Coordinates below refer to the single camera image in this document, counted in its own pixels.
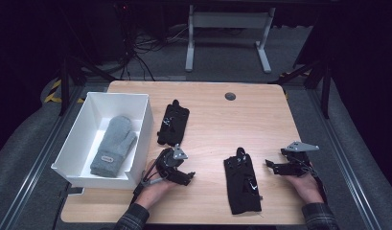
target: gray glove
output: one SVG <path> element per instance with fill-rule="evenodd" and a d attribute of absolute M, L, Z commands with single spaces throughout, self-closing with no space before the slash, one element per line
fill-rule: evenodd
<path fill-rule="evenodd" d="M 111 119 L 104 138 L 98 147 L 96 156 L 91 163 L 91 174 L 103 177 L 116 177 L 127 153 L 136 139 L 131 129 L 130 119 L 117 116 Z"/>

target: wooden table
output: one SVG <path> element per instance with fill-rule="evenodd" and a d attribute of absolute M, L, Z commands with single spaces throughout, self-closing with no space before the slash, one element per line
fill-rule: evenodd
<path fill-rule="evenodd" d="M 302 224 L 303 201 L 265 159 L 286 162 L 280 148 L 299 141 L 282 88 L 270 84 L 114 81 L 110 93 L 150 95 L 154 126 L 148 162 L 167 146 L 157 144 L 168 104 L 174 99 L 190 109 L 181 147 L 189 156 L 179 169 L 196 172 L 192 182 L 173 188 L 150 209 L 148 223 L 174 224 Z M 234 93 L 228 101 L 224 95 Z M 226 192 L 223 160 L 243 147 L 250 154 L 263 200 L 261 213 L 233 216 Z M 66 222 L 116 222 L 132 199 L 132 191 L 85 189 L 70 195 L 61 213 Z"/>

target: robotic hand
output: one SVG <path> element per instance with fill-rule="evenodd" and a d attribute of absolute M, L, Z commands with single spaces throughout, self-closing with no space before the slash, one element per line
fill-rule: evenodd
<path fill-rule="evenodd" d="M 274 164 L 268 160 L 265 162 L 269 168 L 273 169 L 275 174 L 302 176 L 305 173 L 310 173 L 318 184 L 319 192 L 324 202 L 327 203 L 326 188 L 318 176 L 317 171 L 312 167 L 310 159 L 306 154 L 306 151 L 310 150 L 319 150 L 319 147 L 301 142 L 293 142 L 286 148 L 280 149 L 282 155 L 288 160 L 287 164 Z"/>
<path fill-rule="evenodd" d="M 157 159 L 145 173 L 139 185 L 133 191 L 133 199 L 131 203 L 135 201 L 136 197 L 140 195 L 140 193 L 145 187 L 154 183 L 158 183 L 164 179 L 170 180 L 171 182 L 174 182 L 176 184 L 187 186 L 196 173 L 184 173 L 177 169 L 177 167 L 179 167 L 184 162 L 184 159 L 187 158 L 188 156 L 186 155 L 186 153 L 184 153 L 184 151 L 180 148 L 178 144 L 174 146 L 174 149 L 163 149 Z M 152 175 L 150 175 L 150 172 L 154 167 L 156 167 L 160 177 L 157 179 L 150 180 L 150 178 L 152 177 Z"/>

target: shirt sleeve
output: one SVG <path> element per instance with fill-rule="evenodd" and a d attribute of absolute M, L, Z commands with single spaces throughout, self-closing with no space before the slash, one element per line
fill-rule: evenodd
<path fill-rule="evenodd" d="M 139 204 L 132 203 L 116 223 L 114 230 L 141 230 L 149 218 L 149 212 Z"/>
<path fill-rule="evenodd" d="M 325 203 L 310 203 L 302 208 L 309 230 L 339 229 L 330 207 Z"/>

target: person's right hand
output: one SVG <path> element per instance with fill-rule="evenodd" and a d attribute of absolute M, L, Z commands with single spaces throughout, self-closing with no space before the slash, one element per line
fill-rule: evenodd
<path fill-rule="evenodd" d="M 295 175 L 282 175 L 284 179 L 290 182 L 296 189 L 298 195 L 309 203 L 324 203 L 324 200 L 318 190 L 317 182 L 309 172 L 297 177 Z"/>
<path fill-rule="evenodd" d="M 149 162 L 147 170 L 150 168 L 154 161 L 155 160 L 151 160 Z M 156 170 L 156 167 L 152 169 L 150 175 L 150 179 L 156 179 L 160 177 L 159 173 Z M 166 194 L 171 188 L 176 185 L 176 183 L 166 179 L 163 179 L 162 181 L 155 184 L 149 185 L 148 187 L 145 187 L 143 189 L 140 195 L 138 195 L 138 198 L 135 200 L 135 203 L 141 205 L 148 210 L 151 206 L 153 206 L 153 204 L 159 201 L 159 199 L 161 199 L 164 194 Z"/>

